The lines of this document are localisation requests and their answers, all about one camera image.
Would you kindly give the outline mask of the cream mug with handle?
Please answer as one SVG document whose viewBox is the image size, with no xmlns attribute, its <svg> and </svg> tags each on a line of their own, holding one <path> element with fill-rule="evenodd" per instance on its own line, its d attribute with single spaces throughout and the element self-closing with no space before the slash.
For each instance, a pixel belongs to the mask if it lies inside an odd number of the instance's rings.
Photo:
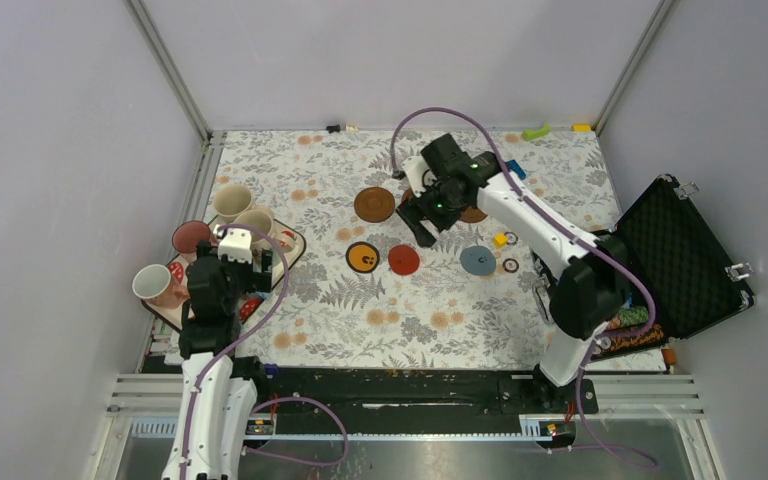
<svg viewBox="0 0 768 480">
<path fill-rule="evenodd" d="M 254 250 L 272 248 L 271 244 L 264 238 L 264 234 L 274 238 L 276 233 L 274 215 L 269 209 L 254 208 L 247 210 L 234 219 L 234 224 L 253 228 L 253 231 L 250 231 L 250 235 L 252 237 L 251 246 Z"/>
</svg>

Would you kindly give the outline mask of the blue-grey round coaster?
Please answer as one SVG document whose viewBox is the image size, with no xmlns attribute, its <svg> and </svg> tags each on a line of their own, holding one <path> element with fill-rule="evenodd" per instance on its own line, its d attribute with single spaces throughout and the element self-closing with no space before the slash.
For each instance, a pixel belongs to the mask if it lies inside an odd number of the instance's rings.
<svg viewBox="0 0 768 480">
<path fill-rule="evenodd" d="M 480 245 L 463 249 L 459 260 L 462 268 L 473 276 L 491 276 L 497 268 L 497 260 L 493 252 Z"/>
</svg>

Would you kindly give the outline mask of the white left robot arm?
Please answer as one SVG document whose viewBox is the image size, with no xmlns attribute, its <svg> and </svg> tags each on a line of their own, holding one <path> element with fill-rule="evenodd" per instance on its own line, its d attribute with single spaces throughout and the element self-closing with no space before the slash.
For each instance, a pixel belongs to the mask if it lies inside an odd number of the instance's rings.
<svg viewBox="0 0 768 480">
<path fill-rule="evenodd" d="M 183 393 L 164 479 L 235 479 L 251 411 L 269 401 L 270 385 L 255 357 L 234 371 L 240 334 L 238 304 L 272 285 L 272 271 L 256 265 L 248 234 L 202 242 L 185 270 L 189 298 L 182 306 L 179 348 Z"/>
</svg>

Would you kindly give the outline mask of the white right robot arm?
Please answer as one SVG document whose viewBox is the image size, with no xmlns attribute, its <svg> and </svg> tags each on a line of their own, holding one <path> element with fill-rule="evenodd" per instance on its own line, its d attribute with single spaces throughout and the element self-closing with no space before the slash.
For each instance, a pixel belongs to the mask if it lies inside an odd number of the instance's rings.
<svg viewBox="0 0 768 480">
<path fill-rule="evenodd" d="M 497 153 L 470 156 L 449 134 L 405 160 L 402 170 L 412 195 L 396 212 L 419 246 L 436 242 L 429 225 L 443 232 L 469 207 L 529 245 L 549 275 L 549 315 L 556 332 L 521 401 L 539 412 L 583 406 L 575 379 L 594 340 L 630 294 L 624 244 L 577 227 L 529 192 Z"/>
</svg>

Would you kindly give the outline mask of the brown wooden coaster top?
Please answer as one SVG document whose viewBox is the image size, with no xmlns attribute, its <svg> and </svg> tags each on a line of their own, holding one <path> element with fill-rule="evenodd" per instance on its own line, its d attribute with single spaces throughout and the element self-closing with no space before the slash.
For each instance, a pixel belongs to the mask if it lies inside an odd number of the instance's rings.
<svg viewBox="0 0 768 480">
<path fill-rule="evenodd" d="M 382 187 L 369 187 L 356 195 L 353 207 L 361 220 L 381 223 L 393 215 L 396 208 L 395 197 Z"/>
</svg>

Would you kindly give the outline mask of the red round coaster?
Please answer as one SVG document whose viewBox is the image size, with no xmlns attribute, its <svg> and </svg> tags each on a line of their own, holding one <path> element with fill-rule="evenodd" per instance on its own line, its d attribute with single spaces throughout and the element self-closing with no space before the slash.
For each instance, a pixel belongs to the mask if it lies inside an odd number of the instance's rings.
<svg viewBox="0 0 768 480">
<path fill-rule="evenodd" d="M 420 267 L 420 256 L 409 245 L 400 244 L 391 248 L 387 260 L 391 271 L 400 276 L 411 275 Z"/>
</svg>

